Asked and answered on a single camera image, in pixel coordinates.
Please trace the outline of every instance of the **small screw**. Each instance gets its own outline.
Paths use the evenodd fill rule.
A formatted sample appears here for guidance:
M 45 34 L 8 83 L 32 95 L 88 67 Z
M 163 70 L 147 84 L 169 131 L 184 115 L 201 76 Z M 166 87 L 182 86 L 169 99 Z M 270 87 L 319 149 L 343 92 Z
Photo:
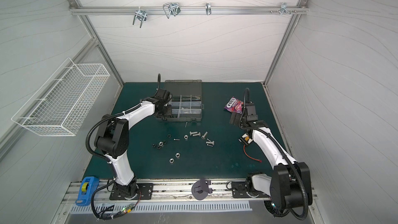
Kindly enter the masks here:
M 205 132 L 205 134 L 203 134 L 202 139 L 205 140 L 207 136 L 207 132 Z

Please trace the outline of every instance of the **metal grid mesh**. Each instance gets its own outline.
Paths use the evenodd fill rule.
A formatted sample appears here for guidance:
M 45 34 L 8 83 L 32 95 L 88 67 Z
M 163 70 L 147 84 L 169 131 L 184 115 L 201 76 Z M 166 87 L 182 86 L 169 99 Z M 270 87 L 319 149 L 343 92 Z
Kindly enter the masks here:
M 36 99 L 40 102 L 30 114 L 19 117 L 24 121 L 16 122 L 40 136 L 74 136 L 108 78 L 102 64 L 73 64 L 45 96 Z

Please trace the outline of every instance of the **green mat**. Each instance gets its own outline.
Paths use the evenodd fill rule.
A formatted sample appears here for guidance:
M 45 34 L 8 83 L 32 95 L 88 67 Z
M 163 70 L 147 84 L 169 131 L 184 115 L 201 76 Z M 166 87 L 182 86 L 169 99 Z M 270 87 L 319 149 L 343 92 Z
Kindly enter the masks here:
M 113 114 L 152 96 L 156 87 L 156 83 L 126 83 Z M 246 147 L 246 152 L 261 159 L 262 163 L 244 154 L 243 145 L 238 141 L 244 132 L 229 124 L 231 113 L 224 110 L 231 97 L 243 99 L 246 87 L 250 88 L 250 99 L 256 104 L 259 119 L 267 122 L 274 137 L 285 147 L 261 83 L 202 83 L 205 109 L 201 122 L 188 122 L 185 127 L 186 122 L 162 122 L 150 116 L 130 129 L 127 156 L 137 178 L 244 178 L 248 173 L 257 171 L 270 175 L 272 168 L 256 143 Z M 190 136 L 185 141 L 183 136 L 189 136 L 190 131 L 209 132 L 207 137 L 215 141 L 214 147 L 207 146 L 200 137 Z M 162 149 L 152 147 L 152 144 L 163 140 L 167 140 L 167 144 Z M 175 157 L 177 152 L 181 154 L 179 159 Z M 170 164 L 170 158 L 175 159 L 173 164 Z M 105 160 L 93 157 L 84 176 L 109 179 L 112 172 Z

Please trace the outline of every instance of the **hex bolt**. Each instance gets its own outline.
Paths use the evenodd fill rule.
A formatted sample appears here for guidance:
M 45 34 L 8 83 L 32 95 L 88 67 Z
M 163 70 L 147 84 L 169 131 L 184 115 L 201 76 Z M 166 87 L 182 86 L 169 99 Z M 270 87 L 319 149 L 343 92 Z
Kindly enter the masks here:
M 205 140 L 207 136 L 207 132 L 205 132 L 205 134 L 203 134 L 202 139 Z

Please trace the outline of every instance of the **wire basket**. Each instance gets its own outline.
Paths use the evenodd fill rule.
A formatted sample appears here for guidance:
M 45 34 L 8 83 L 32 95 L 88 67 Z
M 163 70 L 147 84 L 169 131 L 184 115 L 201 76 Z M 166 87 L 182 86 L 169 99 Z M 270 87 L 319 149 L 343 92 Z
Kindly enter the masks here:
M 69 58 L 11 120 L 39 136 L 75 136 L 108 78 L 103 64 L 75 64 Z

